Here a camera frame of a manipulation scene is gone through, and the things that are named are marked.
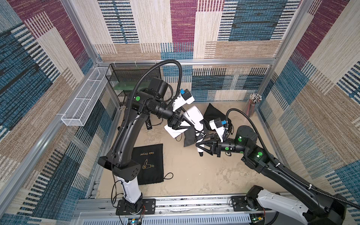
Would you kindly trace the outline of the white hair dryer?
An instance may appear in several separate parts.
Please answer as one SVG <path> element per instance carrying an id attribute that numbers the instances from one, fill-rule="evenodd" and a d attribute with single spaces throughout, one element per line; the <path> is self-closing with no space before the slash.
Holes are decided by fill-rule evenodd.
<path id="1" fill-rule="evenodd" d="M 197 138 L 200 138 L 200 141 L 202 141 L 205 137 L 205 132 L 204 125 L 201 123 L 201 121 L 203 120 L 203 114 L 200 112 L 200 110 L 196 106 L 192 106 L 188 110 L 183 110 L 183 108 L 181 107 L 175 112 L 180 113 L 184 116 L 187 123 L 187 128 L 174 130 L 168 127 L 168 125 L 165 125 L 164 129 L 171 135 L 171 137 L 176 138 L 189 128 L 195 128 Z"/>

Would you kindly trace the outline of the grey hair dryer bag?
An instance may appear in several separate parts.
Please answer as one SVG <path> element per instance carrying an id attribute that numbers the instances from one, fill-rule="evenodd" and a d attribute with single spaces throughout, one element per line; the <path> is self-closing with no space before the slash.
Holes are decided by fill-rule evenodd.
<path id="1" fill-rule="evenodd" d="M 184 132 L 185 140 L 184 140 L 184 146 L 188 147 L 190 145 L 195 144 L 197 141 L 200 141 L 200 138 L 197 138 L 196 131 L 194 127 L 189 128 Z"/>

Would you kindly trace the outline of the black hair dryer bag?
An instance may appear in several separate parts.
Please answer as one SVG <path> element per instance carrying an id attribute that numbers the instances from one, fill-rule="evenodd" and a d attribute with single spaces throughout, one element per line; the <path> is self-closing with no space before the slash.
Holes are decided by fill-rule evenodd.
<path id="1" fill-rule="evenodd" d="M 204 117 L 205 125 L 208 130 L 212 130 L 210 128 L 211 120 L 220 118 L 223 121 L 226 119 L 226 115 L 223 114 L 221 111 L 219 111 L 217 108 L 215 108 L 211 103 L 209 103 L 203 117 Z M 233 134 L 233 130 L 234 130 L 231 119 L 228 119 L 228 123 L 229 123 L 229 129 L 228 129 L 227 136 L 229 136 L 230 134 Z"/>

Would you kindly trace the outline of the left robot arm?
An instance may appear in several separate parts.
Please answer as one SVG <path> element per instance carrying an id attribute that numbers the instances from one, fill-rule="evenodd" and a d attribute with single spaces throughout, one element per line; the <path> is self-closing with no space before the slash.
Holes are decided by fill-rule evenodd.
<path id="1" fill-rule="evenodd" d="M 189 91 L 180 91 L 175 99 L 164 100 L 167 89 L 171 88 L 165 81 L 155 77 L 147 87 L 141 88 L 141 84 L 139 81 L 127 97 L 124 119 L 113 146 L 98 160 L 122 184 L 122 201 L 135 211 L 142 206 L 143 194 L 137 179 L 141 165 L 132 160 L 132 152 L 142 126 L 149 123 L 152 114 L 167 120 L 166 128 L 173 137 L 193 125 L 182 110 L 187 102 L 184 98 L 192 99 Z"/>

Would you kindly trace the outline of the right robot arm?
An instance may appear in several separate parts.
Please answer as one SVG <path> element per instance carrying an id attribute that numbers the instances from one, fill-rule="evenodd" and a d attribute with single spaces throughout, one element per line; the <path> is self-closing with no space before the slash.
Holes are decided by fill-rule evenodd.
<path id="1" fill-rule="evenodd" d="M 221 152 L 242 153 L 244 164 L 270 178 L 290 192 L 294 198 L 274 194 L 254 185 L 246 195 L 248 207 L 268 208 L 285 214 L 305 225 L 341 225 L 346 217 L 343 197 L 323 195 L 319 189 L 286 168 L 265 148 L 257 145 L 259 135 L 252 127 L 238 127 L 234 139 L 218 134 L 200 135 L 196 146 L 210 155 L 220 156 Z"/>

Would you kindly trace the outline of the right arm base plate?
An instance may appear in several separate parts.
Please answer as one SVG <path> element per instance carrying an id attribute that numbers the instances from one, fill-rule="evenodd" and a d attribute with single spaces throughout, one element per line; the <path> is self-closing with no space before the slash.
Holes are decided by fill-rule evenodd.
<path id="1" fill-rule="evenodd" d="M 235 212 L 263 212 L 263 210 L 271 211 L 271 209 L 263 208 L 256 198 L 246 196 L 232 196 L 228 201 Z"/>

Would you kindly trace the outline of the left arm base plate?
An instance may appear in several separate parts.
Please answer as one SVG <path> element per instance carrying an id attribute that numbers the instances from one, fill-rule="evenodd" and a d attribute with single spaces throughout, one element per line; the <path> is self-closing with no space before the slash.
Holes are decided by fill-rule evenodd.
<path id="1" fill-rule="evenodd" d="M 156 199 L 155 198 L 145 198 L 139 199 L 135 203 L 131 203 L 125 199 L 121 199 L 118 202 L 116 208 L 117 216 L 127 216 L 127 215 L 153 215 L 155 214 L 156 209 Z"/>

